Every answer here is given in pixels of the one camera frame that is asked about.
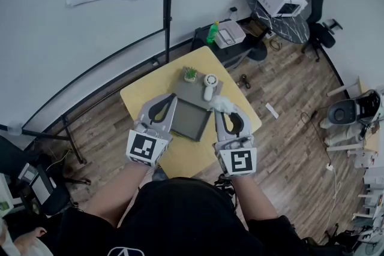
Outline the green plastic bottle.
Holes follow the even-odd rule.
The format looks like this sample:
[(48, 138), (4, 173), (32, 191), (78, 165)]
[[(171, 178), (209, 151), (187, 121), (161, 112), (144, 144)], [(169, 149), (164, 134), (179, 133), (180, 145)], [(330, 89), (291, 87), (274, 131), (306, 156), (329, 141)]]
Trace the green plastic bottle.
[(215, 40), (215, 37), (218, 33), (219, 30), (219, 21), (215, 21), (209, 28), (207, 37), (206, 37), (206, 43), (207, 44), (212, 44)]

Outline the yellow wooden table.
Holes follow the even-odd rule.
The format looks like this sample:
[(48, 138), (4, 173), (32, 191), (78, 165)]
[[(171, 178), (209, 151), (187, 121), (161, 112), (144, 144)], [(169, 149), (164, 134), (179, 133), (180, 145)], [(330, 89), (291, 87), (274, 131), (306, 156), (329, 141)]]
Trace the yellow wooden table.
[[(206, 46), (158, 68), (123, 88), (120, 91), (121, 98), (132, 119), (138, 118), (140, 109), (150, 99), (171, 93), (183, 67), (193, 67), (201, 73), (215, 74), (223, 82), (221, 94), (243, 109), (250, 118), (251, 132), (254, 133), (262, 126), (257, 113), (235, 81), (211, 49)], [(201, 141), (173, 136), (168, 150), (160, 159), (160, 165), (169, 178), (193, 177), (217, 162), (212, 147), (216, 141), (214, 116), (210, 116)]]

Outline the grey drawer box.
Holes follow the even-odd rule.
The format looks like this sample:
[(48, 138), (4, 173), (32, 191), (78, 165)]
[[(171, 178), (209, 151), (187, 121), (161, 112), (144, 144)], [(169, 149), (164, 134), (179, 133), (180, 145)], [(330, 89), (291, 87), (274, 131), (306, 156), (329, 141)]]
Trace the grey drawer box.
[(205, 75), (197, 72), (195, 81), (184, 79), (188, 68), (183, 67), (173, 88), (177, 96), (171, 130), (194, 141), (200, 141), (211, 116), (209, 102), (204, 100)]

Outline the large whiteboard with black stand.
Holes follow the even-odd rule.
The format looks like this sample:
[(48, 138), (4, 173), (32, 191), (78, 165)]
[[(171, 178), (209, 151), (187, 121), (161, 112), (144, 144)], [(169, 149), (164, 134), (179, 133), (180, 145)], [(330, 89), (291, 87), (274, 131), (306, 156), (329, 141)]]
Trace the large whiteboard with black stand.
[(0, 124), (42, 132), (165, 49), (164, 0), (0, 0)]

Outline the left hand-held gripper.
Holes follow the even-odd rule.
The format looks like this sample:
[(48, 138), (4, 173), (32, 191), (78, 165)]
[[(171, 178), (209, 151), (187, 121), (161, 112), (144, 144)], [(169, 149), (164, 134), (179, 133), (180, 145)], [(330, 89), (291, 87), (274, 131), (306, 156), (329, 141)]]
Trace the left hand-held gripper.
[(167, 131), (172, 126), (178, 98), (176, 94), (159, 95), (142, 106), (134, 129), (129, 131), (126, 157), (130, 162), (155, 167), (172, 141)]

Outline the white box appliance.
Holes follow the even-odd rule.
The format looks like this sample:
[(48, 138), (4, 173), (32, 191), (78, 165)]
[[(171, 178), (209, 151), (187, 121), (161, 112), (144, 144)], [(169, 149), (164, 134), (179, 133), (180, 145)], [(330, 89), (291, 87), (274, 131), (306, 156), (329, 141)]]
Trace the white box appliance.
[(220, 49), (225, 49), (242, 43), (244, 39), (245, 32), (240, 25), (234, 20), (228, 20), (218, 25), (214, 41)]

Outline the grey white robot device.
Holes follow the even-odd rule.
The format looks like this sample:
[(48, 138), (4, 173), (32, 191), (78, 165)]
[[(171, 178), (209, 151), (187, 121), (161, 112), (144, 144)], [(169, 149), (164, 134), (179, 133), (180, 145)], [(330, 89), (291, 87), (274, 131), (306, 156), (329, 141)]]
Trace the grey white robot device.
[(361, 124), (368, 128), (380, 121), (384, 121), (384, 94), (370, 89), (356, 98), (332, 104), (319, 126), (328, 129), (333, 125)]

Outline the person's black shirt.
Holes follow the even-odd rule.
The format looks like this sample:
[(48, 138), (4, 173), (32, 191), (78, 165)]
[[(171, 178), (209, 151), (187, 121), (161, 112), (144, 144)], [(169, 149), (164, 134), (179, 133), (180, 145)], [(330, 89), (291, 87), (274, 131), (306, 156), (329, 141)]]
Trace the person's black shirt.
[(68, 209), (57, 256), (310, 256), (285, 216), (243, 224), (230, 198), (197, 179), (149, 182), (122, 224)]

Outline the person's left forearm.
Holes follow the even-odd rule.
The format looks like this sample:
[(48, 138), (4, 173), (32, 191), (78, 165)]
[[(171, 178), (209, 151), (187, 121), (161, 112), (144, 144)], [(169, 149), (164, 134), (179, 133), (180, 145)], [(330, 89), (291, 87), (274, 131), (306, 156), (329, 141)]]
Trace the person's left forearm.
[(87, 202), (84, 212), (117, 227), (150, 167), (129, 162)]

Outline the small green potted plant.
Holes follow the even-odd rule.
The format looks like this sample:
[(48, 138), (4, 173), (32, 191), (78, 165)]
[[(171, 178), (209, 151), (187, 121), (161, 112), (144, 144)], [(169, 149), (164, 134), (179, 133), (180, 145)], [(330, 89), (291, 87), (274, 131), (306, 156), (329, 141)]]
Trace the small green potted plant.
[(188, 83), (194, 83), (197, 80), (197, 70), (193, 67), (187, 67), (184, 72), (184, 80)]

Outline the person's right forearm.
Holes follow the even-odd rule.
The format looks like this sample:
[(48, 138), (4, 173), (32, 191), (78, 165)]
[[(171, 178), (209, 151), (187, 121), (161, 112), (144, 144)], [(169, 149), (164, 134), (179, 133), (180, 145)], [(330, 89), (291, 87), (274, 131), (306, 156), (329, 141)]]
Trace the person's right forearm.
[(250, 230), (276, 230), (278, 213), (251, 176), (232, 179), (245, 222)]

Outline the black side table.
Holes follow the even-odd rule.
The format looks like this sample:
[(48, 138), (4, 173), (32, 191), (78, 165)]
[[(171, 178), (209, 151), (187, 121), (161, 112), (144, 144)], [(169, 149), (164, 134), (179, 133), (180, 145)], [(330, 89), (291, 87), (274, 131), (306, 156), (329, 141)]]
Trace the black side table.
[(246, 57), (257, 62), (266, 59), (268, 51), (263, 39), (268, 33), (269, 28), (265, 28), (260, 35), (256, 36), (252, 31), (249, 31), (241, 43), (221, 49), (216, 43), (208, 44), (206, 42), (206, 37), (210, 27), (211, 26), (208, 25), (202, 28), (197, 28), (194, 31), (190, 51), (196, 50), (203, 46), (208, 46), (227, 70), (238, 67)]

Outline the black chair holding notebooks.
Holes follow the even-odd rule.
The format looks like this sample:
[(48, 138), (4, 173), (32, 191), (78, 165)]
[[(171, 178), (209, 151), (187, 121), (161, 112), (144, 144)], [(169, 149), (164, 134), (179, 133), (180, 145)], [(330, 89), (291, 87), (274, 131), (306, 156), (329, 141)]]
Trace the black chair holding notebooks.
[(34, 155), (24, 152), (0, 136), (0, 173), (15, 184), (28, 211), (32, 210), (30, 202), (33, 199), (37, 201), (40, 212), (47, 216), (56, 215), (68, 205), (77, 206), (66, 184), (90, 185), (91, 181), (65, 177), (65, 159), (63, 156), (54, 162), (44, 152)]

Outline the white paper strip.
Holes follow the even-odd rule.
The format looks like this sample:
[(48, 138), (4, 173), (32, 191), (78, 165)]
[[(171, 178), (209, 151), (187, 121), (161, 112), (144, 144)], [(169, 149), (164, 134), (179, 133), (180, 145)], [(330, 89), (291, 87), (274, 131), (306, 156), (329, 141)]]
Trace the white paper strip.
[(274, 118), (278, 119), (279, 114), (275, 111), (275, 109), (273, 108), (273, 106), (270, 105), (270, 103), (267, 103), (267, 104), (265, 105), (265, 107), (271, 112), (271, 114), (273, 115)]

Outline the white handheld fan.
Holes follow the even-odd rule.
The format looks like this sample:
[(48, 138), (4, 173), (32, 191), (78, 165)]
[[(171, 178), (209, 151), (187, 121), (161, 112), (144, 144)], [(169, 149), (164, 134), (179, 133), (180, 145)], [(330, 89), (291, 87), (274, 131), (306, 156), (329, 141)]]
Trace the white handheld fan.
[(204, 77), (205, 91), (203, 94), (203, 99), (205, 101), (212, 100), (214, 88), (218, 85), (218, 78), (215, 74), (207, 74)]

